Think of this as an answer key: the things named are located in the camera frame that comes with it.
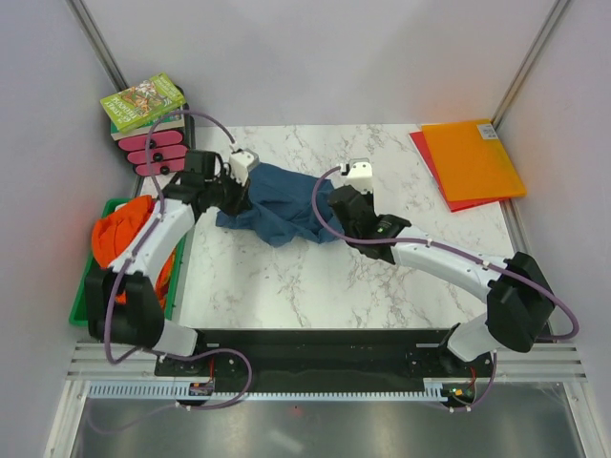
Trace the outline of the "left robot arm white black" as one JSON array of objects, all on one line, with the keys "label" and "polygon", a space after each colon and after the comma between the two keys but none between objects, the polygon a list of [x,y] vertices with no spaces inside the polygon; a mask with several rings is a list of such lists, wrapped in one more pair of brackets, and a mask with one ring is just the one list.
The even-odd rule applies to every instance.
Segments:
[{"label": "left robot arm white black", "polygon": [[197,344],[197,331],[166,319],[155,285],[174,249],[208,209],[236,216],[250,208],[249,174],[259,163],[247,150],[227,160],[215,152],[187,152],[183,170],[158,193],[152,216],[134,240],[108,267],[86,276],[91,337],[166,354],[189,375],[206,370],[210,354]]}]

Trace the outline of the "blue polo shirt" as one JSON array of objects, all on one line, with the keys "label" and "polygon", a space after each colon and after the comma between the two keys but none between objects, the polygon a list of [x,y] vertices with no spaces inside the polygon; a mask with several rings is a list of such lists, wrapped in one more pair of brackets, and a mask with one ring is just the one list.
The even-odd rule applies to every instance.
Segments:
[{"label": "blue polo shirt", "polygon": [[281,247],[295,238],[319,244],[332,242],[343,232],[327,203],[334,191],[330,180],[325,180],[314,192],[316,177],[268,163],[256,167],[250,180],[248,195],[253,208],[236,217],[218,212],[218,227],[250,230],[273,247]]}]

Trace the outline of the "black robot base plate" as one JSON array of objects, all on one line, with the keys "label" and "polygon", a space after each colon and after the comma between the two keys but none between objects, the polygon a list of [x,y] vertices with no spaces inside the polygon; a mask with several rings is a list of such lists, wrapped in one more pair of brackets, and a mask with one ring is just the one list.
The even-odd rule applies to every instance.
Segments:
[{"label": "black robot base plate", "polygon": [[356,389],[419,388],[427,379],[482,381],[492,357],[464,363],[445,356],[444,329],[202,330],[197,352],[224,348],[196,362],[167,358],[158,376],[206,377],[222,387]]}]

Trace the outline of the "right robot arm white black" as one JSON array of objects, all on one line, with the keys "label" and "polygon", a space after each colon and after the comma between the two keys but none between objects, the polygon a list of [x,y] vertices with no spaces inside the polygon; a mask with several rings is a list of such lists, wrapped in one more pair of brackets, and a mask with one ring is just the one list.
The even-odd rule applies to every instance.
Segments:
[{"label": "right robot arm white black", "polygon": [[429,239],[406,219],[376,215],[372,197],[351,186],[332,191],[327,202],[350,238],[348,245],[362,255],[421,270],[486,304],[484,314],[453,326],[442,340],[436,360],[444,373],[459,375],[473,360],[499,348],[532,349],[555,306],[534,288],[547,290],[549,284],[531,256],[483,256]]}]

